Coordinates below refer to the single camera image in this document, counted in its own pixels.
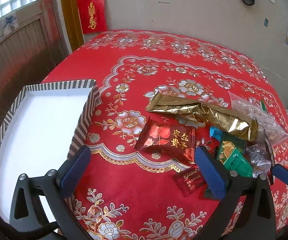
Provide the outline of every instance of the white wall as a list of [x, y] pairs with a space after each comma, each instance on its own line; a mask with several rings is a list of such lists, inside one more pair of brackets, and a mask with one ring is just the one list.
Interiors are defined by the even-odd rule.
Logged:
[[242, 0], [159, 1], [165, 0], [105, 0], [108, 28], [179, 33], [237, 50], [262, 64], [288, 107], [288, 0], [256, 0], [251, 7]]

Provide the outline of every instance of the gold foil wrapper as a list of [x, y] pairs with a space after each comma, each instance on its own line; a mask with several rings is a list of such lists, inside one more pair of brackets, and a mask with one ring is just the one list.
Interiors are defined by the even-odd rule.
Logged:
[[162, 114], [178, 114], [184, 117], [193, 115], [197, 120], [210, 122], [223, 131], [244, 140], [254, 141], [257, 138], [256, 119], [207, 102], [157, 93], [146, 110]]

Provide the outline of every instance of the blue gripper pad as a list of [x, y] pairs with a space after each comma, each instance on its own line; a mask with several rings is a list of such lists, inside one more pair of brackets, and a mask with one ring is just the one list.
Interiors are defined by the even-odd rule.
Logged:
[[91, 160], [91, 150], [84, 147], [76, 161], [70, 167], [60, 182], [61, 197], [66, 198], [73, 194], [78, 182], [80, 181], [86, 167]]
[[272, 175], [288, 185], [288, 169], [284, 168], [281, 164], [276, 164], [272, 169]]
[[225, 181], [206, 154], [209, 153], [204, 152], [201, 147], [197, 147], [194, 155], [195, 163], [198, 165], [214, 197], [222, 200], [226, 195]]

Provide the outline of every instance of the black and white striped border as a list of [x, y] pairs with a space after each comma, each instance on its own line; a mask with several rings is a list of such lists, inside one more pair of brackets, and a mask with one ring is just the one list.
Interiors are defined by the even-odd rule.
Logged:
[[23, 87], [21, 92], [18, 94], [18, 96], [12, 103], [0, 127], [0, 145], [5, 136], [6, 130], [12, 120], [12, 117], [14, 116], [16, 110], [18, 109], [20, 103], [23, 101], [28, 91], [75, 89], [75, 88], [92, 88], [92, 90], [90, 91], [86, 103], [83, 107], [83, 111], [79, 117], [78, 124], [75, 129], [73, 139], [71, 141], [71, 146], [69, 148], [67, 157], [68, 158], [72, 157], [79, 150], [79, 148], [82, 145], [84, 145], [84, 141], [87, 135], [87, 129], [91, 123], [91, 116], [94, 112], [95, 103], [100, 97], [100, 93], [97, 88], [96, 81], [94, 79], [44, 83], [44, 84], [28, 85]]

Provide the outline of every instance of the metal screw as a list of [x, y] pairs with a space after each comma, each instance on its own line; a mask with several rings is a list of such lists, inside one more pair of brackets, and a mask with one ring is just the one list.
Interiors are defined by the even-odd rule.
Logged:
[[51, 176], [54, 176], [55, 173], [56, 173], [56, 170], [50, 170], [47, 172], [47, 175], [51, 177]]
[[24, 180], [26, 178], [26, 174], [21, 174], [20, 176], [19, 176], [19, 180]]
[[266, 180], [266, 176], [264, 174], [260, 174], [260, 179], [261, 180]]
[[238, 175], [237, 171], [230, 171], [230, 175], [232, 177], [236, 177]]

